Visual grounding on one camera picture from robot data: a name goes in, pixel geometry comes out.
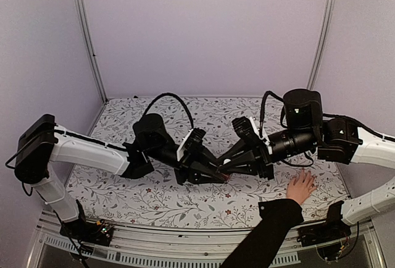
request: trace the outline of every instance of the floral pattern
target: floral pattern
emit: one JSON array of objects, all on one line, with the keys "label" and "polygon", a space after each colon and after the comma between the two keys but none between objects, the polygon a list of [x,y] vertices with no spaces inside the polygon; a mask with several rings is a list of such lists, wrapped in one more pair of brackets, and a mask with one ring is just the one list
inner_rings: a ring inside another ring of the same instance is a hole
[{"label": "floral pattern", "polygon": [[[110,143],[132,142],[132,125],[151,101],[152,98],[110,100],[92,136]],[[207,132],[204,144],[216,156],[238,141],[231,121],[243,115],[258,118],[260,111],[259,98],[185,98],[185,102],[195,127]],[[281,130],[282,103],[270,98],[266,108],[266,131]],[[162,98],[150,112],[164,118],[167,131],[180,143],[188,132],[189,122],[179,103],[173,98]],[[151,161],[155,171],[139,180],[76,165],[67,189],[90,217],[163,227],[249,228],[260,221],[257,203],[285,198],[288,182],[300,171],[278,163],[273,180],[233,174],[227,184],[180,186],[172,168]],[[310,162],[304,156],[295,156],[289,161]],[[336,164],[315,160],[311,171],[317,176],[318,189],[303,204],[305,221],[324,219],[331,203],[347,198]]]}]

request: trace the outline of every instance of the wall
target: wall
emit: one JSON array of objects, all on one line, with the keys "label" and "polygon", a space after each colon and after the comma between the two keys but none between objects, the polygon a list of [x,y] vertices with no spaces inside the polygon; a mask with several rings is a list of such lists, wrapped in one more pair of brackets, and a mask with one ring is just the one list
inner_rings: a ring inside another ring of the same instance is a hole
[{"label": "wall", "polygon": [[325,0],[85,0],[109,97],[305,87]]},{"label": "wall", "polygon": [[44,113],[87,132],[101,105],[74,0],[0,0],[0,266],[21,268],[41,212],[3,163]]},{"label": "wall", "polygon": [[[395,0],[336,0],[315,89],[324,110],[347,114],[395,135]],[[342,168],[354,196],[387,182],[395,171]],[[395,267],[395,210],[373,218],[388,267]]]}]

